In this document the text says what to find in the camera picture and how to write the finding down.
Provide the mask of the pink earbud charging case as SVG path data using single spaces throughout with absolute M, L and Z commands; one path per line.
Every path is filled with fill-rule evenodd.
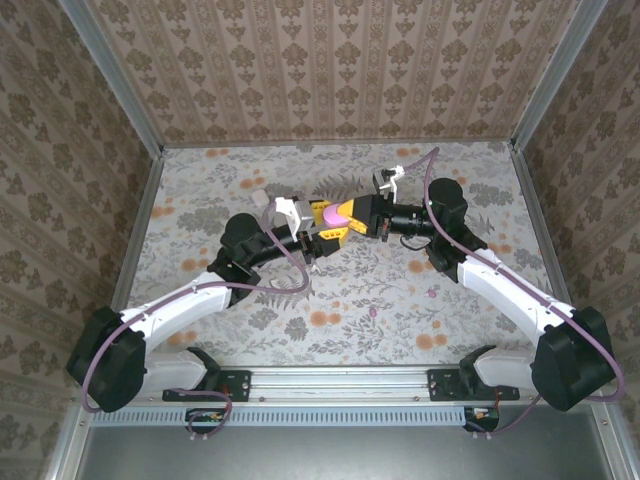
M 343 228 L 347 227 L 350 223 L 348 217 L 338 213 L 338 207 L 339 204 L 330 204 L 322 212 L 324 225 L 328 228 Z

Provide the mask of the black connector board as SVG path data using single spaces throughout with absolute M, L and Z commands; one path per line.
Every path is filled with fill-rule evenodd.
M 465 407 L 464 419 L 463 428 L 468 432 L 493 432 L 498 428 L 500 413 L 496 407 Z
M 196 436 L 211 436 L 226 424 L 228 417 L 227 407 L 189 409 L 185 413 L 185 428 Z

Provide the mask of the grey metal panel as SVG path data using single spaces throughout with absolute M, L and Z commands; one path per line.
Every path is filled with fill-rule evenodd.
M 535 420 L 475 439 L 458 428 L 99 428 L 78 480 L 613 480 L 591 424 Z

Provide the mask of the aluminium table end rail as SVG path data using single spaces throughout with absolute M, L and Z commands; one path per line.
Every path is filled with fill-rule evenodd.
M 236 147 L 281 147 L 281 146 L 320 146 L 320 145 L 359 145 L 359 144 L 448 144 L 448 143 L 507 143 L 510 138 L 379 138 L 379 139 L 315 139 L 315 140 L 265 140 L 265 141 L 226 141 L 200 143 L 166 143 L 162 150 L 193 148 L 236 148 Z

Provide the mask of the aluminium table side rail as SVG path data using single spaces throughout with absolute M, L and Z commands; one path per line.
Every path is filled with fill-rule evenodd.
M 571 304 L 568 289 L 558 262 L 540 202 L 524 154 L 510 143 L 510 155 L 518 178 L 530 220 L 536 236 L 540 254 L 547 272 L 551 295 L 560 302 Z
M 125 258 L 111 302 L 111 309 L 117 313 L 117 323 L 114 328 L 115 332 L 118 331 L 122 324 L 118 313 L 127 307 L 131 295 L 140 255 L 144 245 L 145 235 L 151 220 L 157 192 L 160 187 L 164 164 L 165 159 L 162 156 L 155 158 L 151 163 L 149 176 L 139 204 L 139 210 L 136 215 L 134 226 L 131 231 Z

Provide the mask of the aluminium mounting rail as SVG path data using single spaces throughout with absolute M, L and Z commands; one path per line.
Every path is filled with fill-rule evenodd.
M 91 390 L 93 404 L 114 412 L 132 401 L 163 391 L 195 387 L 208 372 L 249 370 L 251 391 L 247 402 L 283 404 L 372 402 L 434 402 L 429 397 L 427 371 L 433 366 L 381 367 L 274 367 L 223 369 L 205 366 L 193 359 L 160 362 L 136 373 L 125 371 L 118 379 L 107 379 L 103 388 Z

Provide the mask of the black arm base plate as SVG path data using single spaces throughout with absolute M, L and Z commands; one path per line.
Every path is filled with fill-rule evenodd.
M 517 388 L 488 386 L 475 373 L 467 373 L 459 368 L 428 370 L 427 379 L 429 397 L 434 402 L 520 399 Z
M 177 388 L 163 391 L 165 402 L 222 402 L 217 392 L 232 402 L 247 402 L 251 391 L 252 374 L 249 370 L 219 370 L 206 373 L 199 383 L 187 390 Z

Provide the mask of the aluminium frame post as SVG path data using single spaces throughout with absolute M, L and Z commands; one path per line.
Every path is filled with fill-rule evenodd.
M 522 151 L 531 140 L 607 2 L 608 0 L 580 0 L 511 135 L 511 145 L 516 152 Z
M 72 25 L 98 66 L 116 100 L 153 160 L 162 155 L 163 141 L 146 113 L 139 95 L 86 0 L 59 0 Z

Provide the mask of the aluminium frame bar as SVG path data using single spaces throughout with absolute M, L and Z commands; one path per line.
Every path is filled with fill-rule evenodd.
M 53 449 L 45 480 L 76 480 L 89 436 L 92 415 L 79 404 L 67 411 Z
M 592 413 L 613 480 L 640 480 L 640 458 L 621 408 L 593 404 Z

